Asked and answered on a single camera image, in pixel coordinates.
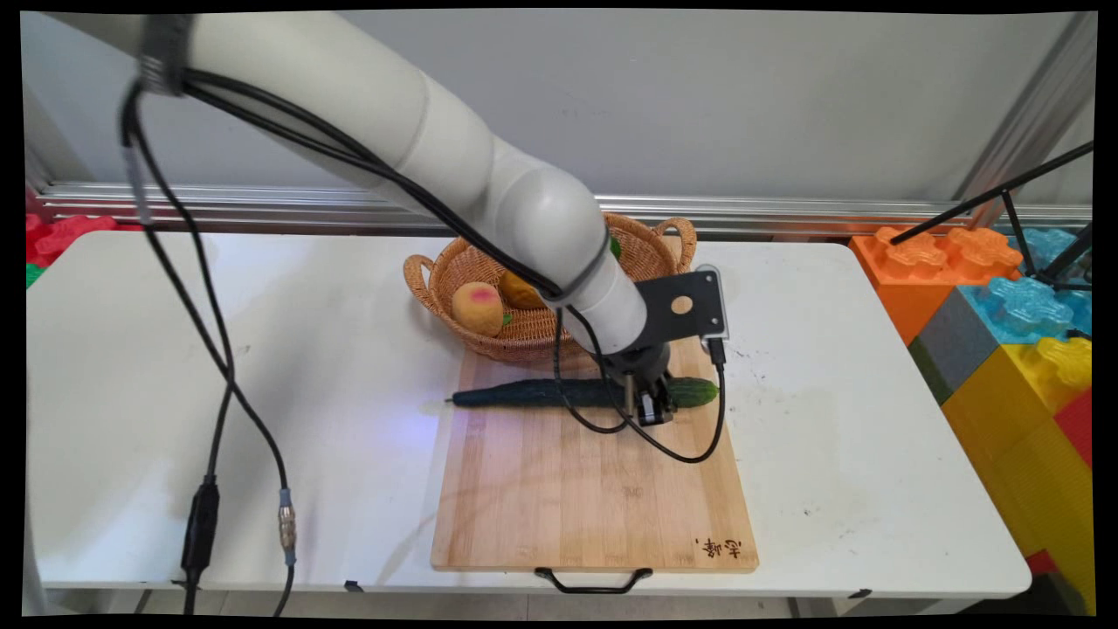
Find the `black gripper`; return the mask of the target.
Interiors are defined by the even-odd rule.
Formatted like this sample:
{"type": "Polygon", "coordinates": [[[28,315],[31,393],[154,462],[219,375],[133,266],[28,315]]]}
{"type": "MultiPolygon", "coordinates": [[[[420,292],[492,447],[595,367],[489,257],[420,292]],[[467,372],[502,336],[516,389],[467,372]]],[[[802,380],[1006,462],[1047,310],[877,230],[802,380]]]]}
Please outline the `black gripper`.
{"type": "Polygon", "coordinates": [[[603,355],[607,375],[625,391],[625,413],[636,414],[636,422],[642,427],[666,425],[673,421],[678,411],[667,385],[673,378],[667,370],[670,359],[667,343],[603,355]]]}

